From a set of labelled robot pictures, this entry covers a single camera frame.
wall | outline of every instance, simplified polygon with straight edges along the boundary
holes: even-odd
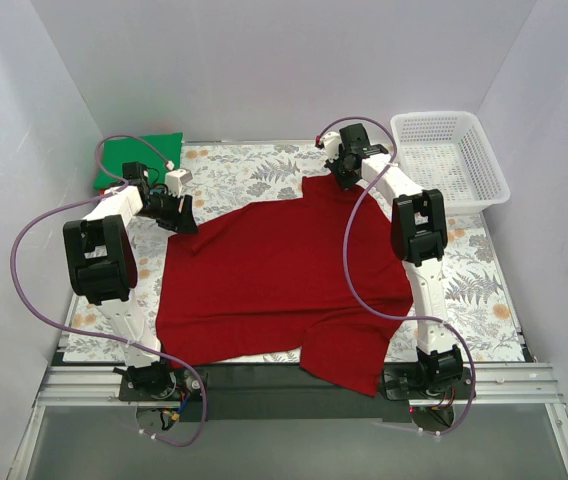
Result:
[[[101,130],[313,138],[476,111],[535,0],[32,0]]]
[[[487,213],[524,334],[568,401],[568,2],[540,0],[479,117],[511,188]]]
[[[13,290],[11,243],[36,214],[85,197],[99,138],[31,4],[0,0],[0,479],[6,478],[57,338]],[[27,293],[56,320],[70,296],[61,224],[57,218],[28,235],[19,262]]]

red cloth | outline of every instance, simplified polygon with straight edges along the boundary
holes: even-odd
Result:
[[[366,312],[344,279],[342,240],[362,189],[341,191],[326,176],[304,178],[302,191],[169,239],[158,337],[194,365],[301,346],[308,372],[375,395],[400,323]],[[371,306],[406,315],[411,289],[390,238],[390,222],[368,196],[349,241],[351,275]]]

table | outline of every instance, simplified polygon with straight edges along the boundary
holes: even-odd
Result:
[[[302,195],[302,177],[326,175],[325,156],[312,144],[185,145],[182,167],[193,172],[186,193],[193,195],[198,224],[255,201],[286,200]],[[375,194],[390,218],[390,206]],[[486,224],[481,214],[449,217],[444,257],[444,290],[449,321],[466,339],[478,362],[524,361],[519,322],[510,302]],[[172,232],[153,220],[134,218],[128,228],[139,270],[137,299],[155,331],[166,242]],[[73,327],[111,333],[106,319],[84,297],[74,297],[69,311]],[[417,325],[406,321],[395,333],[387,362],[415,361]],[[227,360],[244,363],[296,363],[299,349]],[[65,362],[123,362],[113,341],[71,334]]]

dark red shirt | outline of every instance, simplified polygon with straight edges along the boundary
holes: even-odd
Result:
[[[374,395],[399,328],[351,295],[342,241],[362,189],[304,178],[303,198],[256,202],[168,241],[157,334],[190,364],[302,347],[300,366]],[[390,243],[391,224],[368,196],[349,241],[349,266],[372,307],[406,315],[411,289]]]

gray floor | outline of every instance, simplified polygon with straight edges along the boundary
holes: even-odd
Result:
[[[439,442],[372,420],[219,421],[175,449],[118,418],[133,424],[134,409],[48,407],[28,478],[567,478],[544,405],[477,405]],[[186,438],[193,428],[173,430]]]

